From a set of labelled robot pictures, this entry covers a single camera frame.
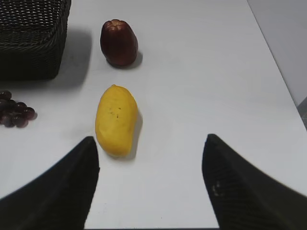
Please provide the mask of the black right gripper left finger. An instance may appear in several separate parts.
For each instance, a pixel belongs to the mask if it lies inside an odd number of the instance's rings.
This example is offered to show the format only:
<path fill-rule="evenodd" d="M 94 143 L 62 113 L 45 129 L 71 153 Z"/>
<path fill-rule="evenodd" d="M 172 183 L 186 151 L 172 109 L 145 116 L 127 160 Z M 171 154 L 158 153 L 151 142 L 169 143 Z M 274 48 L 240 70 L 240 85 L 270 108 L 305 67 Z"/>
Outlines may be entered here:
<path fill-rule="evenodd" d="M 42 175 L 0 200 L 0 228 L 84 229 L 99 171 L 95 140 L 85 137 Z"/>

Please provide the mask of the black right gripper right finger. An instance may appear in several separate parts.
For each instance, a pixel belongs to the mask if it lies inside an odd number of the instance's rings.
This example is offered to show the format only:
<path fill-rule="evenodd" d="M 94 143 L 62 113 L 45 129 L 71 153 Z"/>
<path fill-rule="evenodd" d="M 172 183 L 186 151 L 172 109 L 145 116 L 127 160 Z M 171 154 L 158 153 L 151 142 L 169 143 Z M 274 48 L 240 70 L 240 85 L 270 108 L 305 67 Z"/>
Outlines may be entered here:
<path fill-rule="evenodd" d="M 307 198 L 249 163 L 215 134 L 206 138 L 202 175 L 222 230 L 305 230 Z"/>

